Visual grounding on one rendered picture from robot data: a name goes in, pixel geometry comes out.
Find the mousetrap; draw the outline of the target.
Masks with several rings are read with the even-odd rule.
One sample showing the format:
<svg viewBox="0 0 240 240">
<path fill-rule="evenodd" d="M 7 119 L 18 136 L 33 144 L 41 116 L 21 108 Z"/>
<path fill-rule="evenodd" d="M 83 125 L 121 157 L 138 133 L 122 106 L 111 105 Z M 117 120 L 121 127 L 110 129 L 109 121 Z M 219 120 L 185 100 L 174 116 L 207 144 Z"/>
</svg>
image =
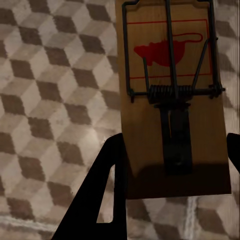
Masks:
<svg viewBox="0 0 240 240">
<path fill-rule="evenodd" d="M 214 0 L 114 0 L 125 200 L 232 194 Z"/>
</svg>

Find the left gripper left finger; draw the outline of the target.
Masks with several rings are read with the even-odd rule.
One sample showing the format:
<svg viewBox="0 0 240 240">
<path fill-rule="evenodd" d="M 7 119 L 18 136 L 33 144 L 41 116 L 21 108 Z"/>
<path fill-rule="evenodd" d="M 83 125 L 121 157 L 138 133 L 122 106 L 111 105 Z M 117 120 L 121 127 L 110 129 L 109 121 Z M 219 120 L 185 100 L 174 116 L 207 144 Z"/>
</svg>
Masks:
<svg viewBox="0 0 240 240">
<path fill-rule="evenodd" d="M 97 223 L 111 167 L 115 165 L 113 221 Z M 123 134 L 103 145 L 52 240 L 127 240 Z"/>
</svg>

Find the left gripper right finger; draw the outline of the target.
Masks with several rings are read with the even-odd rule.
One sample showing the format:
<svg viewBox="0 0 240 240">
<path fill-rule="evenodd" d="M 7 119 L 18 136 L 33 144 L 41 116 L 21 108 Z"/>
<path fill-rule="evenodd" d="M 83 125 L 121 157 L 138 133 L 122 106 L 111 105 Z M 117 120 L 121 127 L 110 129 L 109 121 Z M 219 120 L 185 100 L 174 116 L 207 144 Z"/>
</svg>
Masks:
<svg viewBox="0 0 240 240">
<path fill-rule="evenodd" d="M 240 135 L 229 133 L 226 138 L 228 157 L 240 173 Z"/>
</svg>

